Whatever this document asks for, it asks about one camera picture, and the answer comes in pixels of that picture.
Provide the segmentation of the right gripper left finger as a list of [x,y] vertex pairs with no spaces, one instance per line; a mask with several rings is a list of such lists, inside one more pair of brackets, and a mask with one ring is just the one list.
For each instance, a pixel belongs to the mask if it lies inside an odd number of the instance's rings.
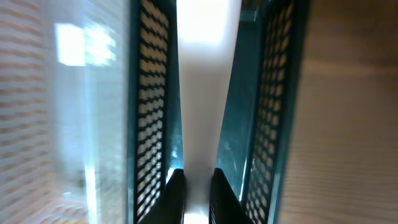
[[183,169],[175,169],[158,201],[139,224],[181,224],[185,210],[186,180]]

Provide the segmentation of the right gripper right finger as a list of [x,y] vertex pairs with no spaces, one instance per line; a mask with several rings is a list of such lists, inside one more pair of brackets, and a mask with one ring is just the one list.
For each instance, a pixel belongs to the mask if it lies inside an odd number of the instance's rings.
[[209,224],[252,224],[220,168],[211,179]]

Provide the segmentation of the white spoon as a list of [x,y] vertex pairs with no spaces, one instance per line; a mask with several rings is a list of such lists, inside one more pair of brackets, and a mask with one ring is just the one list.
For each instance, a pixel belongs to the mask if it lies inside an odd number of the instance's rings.
[[184,224],[208,223],[241,0],[178,0],[177,43],[187,181]]

